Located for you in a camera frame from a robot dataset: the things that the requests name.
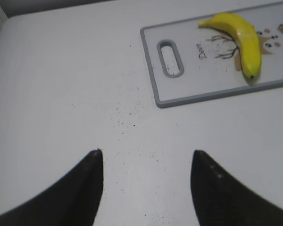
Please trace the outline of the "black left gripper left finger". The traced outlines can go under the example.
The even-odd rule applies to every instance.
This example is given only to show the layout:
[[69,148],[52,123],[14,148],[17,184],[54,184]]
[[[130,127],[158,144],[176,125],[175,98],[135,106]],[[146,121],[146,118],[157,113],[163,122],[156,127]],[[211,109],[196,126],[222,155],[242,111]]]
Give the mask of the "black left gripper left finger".
[[92,226],[103,193],[103,155],[90,151],[66,175],[0,215],[0,226]]

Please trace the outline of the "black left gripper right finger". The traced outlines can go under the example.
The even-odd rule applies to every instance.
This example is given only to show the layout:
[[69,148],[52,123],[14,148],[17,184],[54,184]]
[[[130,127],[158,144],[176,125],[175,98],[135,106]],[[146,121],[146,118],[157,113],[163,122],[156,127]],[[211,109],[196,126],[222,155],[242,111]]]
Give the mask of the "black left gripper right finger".
[[195,150],[191,195],[201,226],[283,226],[283,209],[233,177],[209,154]]

